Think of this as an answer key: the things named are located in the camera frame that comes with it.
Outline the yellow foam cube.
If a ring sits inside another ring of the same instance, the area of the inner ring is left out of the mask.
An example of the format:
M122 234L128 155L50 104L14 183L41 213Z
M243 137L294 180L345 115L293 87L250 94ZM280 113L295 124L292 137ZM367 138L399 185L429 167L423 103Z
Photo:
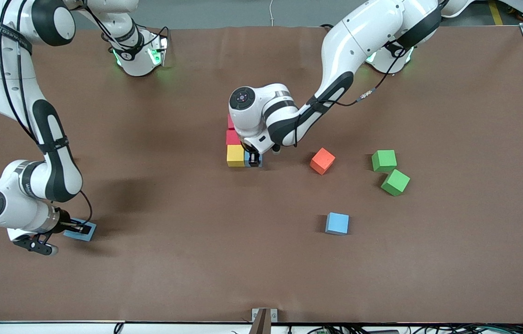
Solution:
M241 144L226 146L226 163L228 167L245 167L245 150Z

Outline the orange foam cube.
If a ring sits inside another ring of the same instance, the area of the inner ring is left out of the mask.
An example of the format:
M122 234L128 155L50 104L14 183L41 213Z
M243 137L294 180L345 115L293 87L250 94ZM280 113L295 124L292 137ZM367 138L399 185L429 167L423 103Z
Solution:
M310 167L319 175L323 175L334 163L336 157L325 148L321 148L310 161Z

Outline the brown table mat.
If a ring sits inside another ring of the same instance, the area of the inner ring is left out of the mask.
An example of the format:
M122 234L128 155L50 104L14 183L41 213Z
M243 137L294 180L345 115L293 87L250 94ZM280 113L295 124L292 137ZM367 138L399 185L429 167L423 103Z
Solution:
M323 28L172 32L170 69L130 77L100 33L36 46L97 225L46 257L0 228L0 321L523 322L523 36L442 27L365 101L335 106L261 168L226 163L229 96L321 82ZM319 175L311 158L336 159ZM394 150L411 178L385 192ZM41 155L0 115L0 174ZM325 233L349 215L348 235Z

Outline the green foam cube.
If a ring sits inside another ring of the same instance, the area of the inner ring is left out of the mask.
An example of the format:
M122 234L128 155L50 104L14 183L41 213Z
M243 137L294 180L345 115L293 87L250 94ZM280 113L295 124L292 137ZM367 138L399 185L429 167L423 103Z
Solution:
M394 150L377 150L371 156L372 170L376 173L388 173L397 168Z
M389 195L401 195L409 184L411 178L398 169L393 169L381 185L381 188Z

